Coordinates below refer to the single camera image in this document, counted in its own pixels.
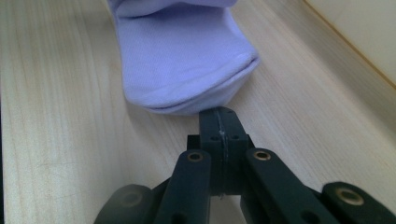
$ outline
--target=bolt hole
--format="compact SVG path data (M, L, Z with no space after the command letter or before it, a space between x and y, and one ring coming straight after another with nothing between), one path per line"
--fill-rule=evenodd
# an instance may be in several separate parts
M254 158L260 161L268 161L271 159L271 155L264 151L256 151L254 153Z
M351 205L362 205L364 204L363 198L351 189L340 188L335 191L338 198L341 199L345 203L349 203Z
M189 161L201 161L204 156L201 153L192 152L187 156L187 158L189 159Z
M124 207L133 207L142 201L142 194L137 191L128 192L121 198L121 205Z
M303 211L301 213L301 218L305 221L305 223L308 224L319 224L320 223L320 219L319 217L310 211Z
M175 213L172 215L172 224L186 224L187 216L181 213Z

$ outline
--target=wooden table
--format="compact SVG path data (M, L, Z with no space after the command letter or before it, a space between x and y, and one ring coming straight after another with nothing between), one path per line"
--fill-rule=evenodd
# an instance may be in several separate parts
M355 184L396 212L396 90L300 0L239 1L262 63L227 105L309 187ZM118 188L172 174L198 117L150 114L122 93L106 2L0 3L7 223L92 223ZM244 223L237 198L211 223Z

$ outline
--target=lavender sock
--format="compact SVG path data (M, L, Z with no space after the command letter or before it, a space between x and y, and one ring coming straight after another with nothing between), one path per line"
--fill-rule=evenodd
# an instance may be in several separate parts
M190 115L227 104L259 63L233 21L234 0L109 0L126 99Z

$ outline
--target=white wall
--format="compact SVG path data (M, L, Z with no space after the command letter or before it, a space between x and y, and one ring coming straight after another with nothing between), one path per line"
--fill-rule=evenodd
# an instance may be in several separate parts
M396 84L396 0L306 0Z

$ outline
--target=light wood surface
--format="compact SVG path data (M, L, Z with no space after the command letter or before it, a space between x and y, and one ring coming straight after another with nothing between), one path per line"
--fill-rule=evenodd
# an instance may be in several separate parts
M303 1L239 1L262 56L227 105L258 147L309 187L342 180L396 212L396 90ZM125 102L105 1L0 2L7 223L93 223L118 188L155 187L198 133L198 117ZM237 198L211 223L244 223Z
M396 1L305 2L396 88Z

